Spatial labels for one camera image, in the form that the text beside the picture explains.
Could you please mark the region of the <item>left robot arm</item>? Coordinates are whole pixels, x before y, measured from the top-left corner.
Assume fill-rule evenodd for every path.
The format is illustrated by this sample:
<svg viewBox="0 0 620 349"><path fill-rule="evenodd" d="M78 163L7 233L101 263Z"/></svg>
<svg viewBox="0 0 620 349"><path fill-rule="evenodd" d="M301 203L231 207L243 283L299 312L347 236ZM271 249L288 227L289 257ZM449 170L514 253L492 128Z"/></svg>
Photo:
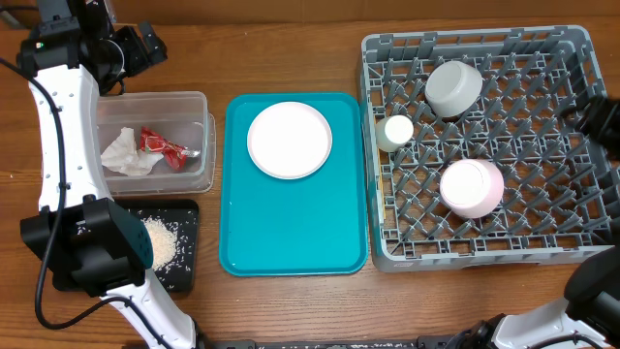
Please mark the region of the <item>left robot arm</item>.
<svg viewBox="0 0 620 349"><path fill-rule="evenodd" d="M43 183L38 213L20 235L51 278L119 311L151 348L204 348L196 321L156 277L143 223L112 198L96 115L100 97L167 49L148 23L114 28L105 1L39 0L39 24L15 70L28 80L40 124Z"/></svg>

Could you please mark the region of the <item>cream cup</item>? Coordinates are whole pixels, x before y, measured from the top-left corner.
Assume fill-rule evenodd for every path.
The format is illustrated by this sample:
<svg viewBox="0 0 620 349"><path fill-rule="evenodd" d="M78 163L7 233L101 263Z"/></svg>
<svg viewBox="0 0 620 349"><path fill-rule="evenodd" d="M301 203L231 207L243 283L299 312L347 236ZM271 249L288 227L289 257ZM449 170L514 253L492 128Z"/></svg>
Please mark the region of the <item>cream cup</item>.
<svg viewBox="0 0 620 349"><path fill-rule="evenodd" d="M376 144L384 152L404 146L414 134L414 124L405 115L385 117L375 125Z"/></svg>

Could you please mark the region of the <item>grey bowl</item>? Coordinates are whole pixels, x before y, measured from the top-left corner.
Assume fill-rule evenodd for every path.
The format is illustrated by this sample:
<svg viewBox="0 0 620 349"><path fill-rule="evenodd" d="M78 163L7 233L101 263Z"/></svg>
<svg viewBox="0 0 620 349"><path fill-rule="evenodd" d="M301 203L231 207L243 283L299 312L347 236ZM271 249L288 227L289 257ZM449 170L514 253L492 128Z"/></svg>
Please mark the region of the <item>grey bowl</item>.
<svg viewBox="0 0 620 349"><path fill-rule="evenodd" d="M474 105L482 85L483 77L476 68L460 61L449 61L431 72L424 96L436 116L451 118Z"/></svg>

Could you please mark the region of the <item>white napkin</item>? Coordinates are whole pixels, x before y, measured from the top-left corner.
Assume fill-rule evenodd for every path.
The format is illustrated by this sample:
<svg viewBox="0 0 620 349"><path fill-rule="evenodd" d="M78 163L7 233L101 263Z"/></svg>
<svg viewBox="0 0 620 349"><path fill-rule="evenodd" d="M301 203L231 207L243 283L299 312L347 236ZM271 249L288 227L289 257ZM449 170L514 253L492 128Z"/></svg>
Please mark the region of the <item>white napkin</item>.
<svg viewBox="0 0 620 349"><path fill-rule="evenodd" d="M102 165L127 176L148 175L164 158L162 153L148 153L137 148L134 130L124 127L101 155Z"/></svg>

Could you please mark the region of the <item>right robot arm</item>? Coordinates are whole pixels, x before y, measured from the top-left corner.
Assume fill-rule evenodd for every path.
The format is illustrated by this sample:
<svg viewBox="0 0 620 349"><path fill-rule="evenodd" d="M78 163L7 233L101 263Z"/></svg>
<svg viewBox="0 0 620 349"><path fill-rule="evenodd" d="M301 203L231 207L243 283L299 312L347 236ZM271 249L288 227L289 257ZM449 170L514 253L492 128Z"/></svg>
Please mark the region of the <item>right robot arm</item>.
<svg viewBox="0 0 620 349"><path fill-rule="evenodd" d="M581 263L564 296L520 315L500 314L453 336L447 348L619 346L619 239Z"/></svg>

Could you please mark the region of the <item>rice and food scraps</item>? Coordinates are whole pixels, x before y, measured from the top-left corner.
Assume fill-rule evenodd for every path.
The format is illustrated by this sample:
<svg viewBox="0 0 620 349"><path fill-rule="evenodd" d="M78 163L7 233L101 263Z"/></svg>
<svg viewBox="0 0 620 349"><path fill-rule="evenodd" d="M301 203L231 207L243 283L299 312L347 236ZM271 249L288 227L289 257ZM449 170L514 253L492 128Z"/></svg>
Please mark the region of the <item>rice and food scraps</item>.
<svg viewBox="0 0 620 349"><path fill-rule="evenodd" d="M198 253L196 209L131 209L145 225L152 243L153 270L168 292L189 293L194 286Z"/></svg>

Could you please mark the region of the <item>red snack wrapper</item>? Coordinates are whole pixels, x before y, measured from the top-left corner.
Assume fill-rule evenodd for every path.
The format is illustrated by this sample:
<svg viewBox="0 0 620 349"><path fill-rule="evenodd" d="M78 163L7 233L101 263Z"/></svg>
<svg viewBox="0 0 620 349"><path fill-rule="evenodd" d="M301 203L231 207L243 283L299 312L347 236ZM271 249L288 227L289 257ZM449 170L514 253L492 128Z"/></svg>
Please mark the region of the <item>red snack wrapper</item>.
<svg viewBox="0 0 620 349"><path fill-rule="evenodd" d="M159 133L144 126L141 127L139 147L146 153L163 155L168 165L176 171L180 171L189 158L196 158L201 155L199 150L170 142Z"/></svg>

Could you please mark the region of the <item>pink bowl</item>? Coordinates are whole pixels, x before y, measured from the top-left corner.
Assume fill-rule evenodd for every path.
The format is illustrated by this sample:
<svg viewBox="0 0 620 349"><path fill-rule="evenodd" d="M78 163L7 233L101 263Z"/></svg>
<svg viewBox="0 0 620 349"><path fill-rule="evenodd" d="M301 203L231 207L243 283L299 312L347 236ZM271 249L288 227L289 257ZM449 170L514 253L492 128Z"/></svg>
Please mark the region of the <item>pink bowl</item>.
<svg viewBox="0 0 620 349"><path fill-rule="evenodd" d="M493 211L504 194L504 179L486 160L464 159L449 165L441 175L443 202L463 218L481 218Z"/></svg>

